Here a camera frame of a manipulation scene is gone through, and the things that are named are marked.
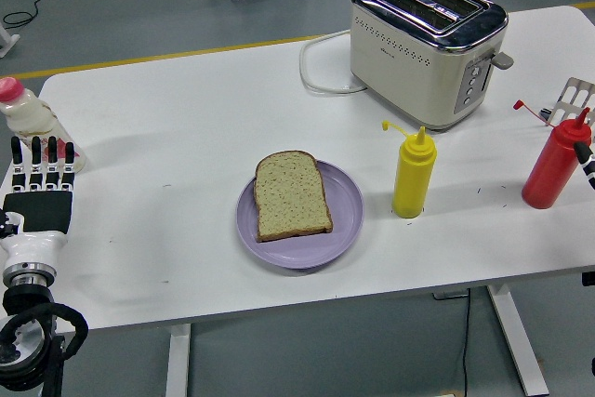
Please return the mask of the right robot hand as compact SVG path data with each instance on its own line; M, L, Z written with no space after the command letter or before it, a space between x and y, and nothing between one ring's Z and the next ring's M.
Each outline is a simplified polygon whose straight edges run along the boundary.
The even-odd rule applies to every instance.
M578 141L574 143L574 151L578 163L588 179L592 189L595 189L595 159L594 153L587 143Z

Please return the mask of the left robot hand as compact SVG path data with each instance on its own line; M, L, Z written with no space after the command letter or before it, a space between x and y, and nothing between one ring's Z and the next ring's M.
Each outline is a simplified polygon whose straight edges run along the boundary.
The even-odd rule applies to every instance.
M5 270L13 275L27 271L55 272L60 250L67 244L72 218L75 180L74 144L64 144L59 162L59 144L51 136L42 160L42 143L33 138L31 170L25 170L21 141L11 139L13 172L11 192L1 206L1 248L7 254Z

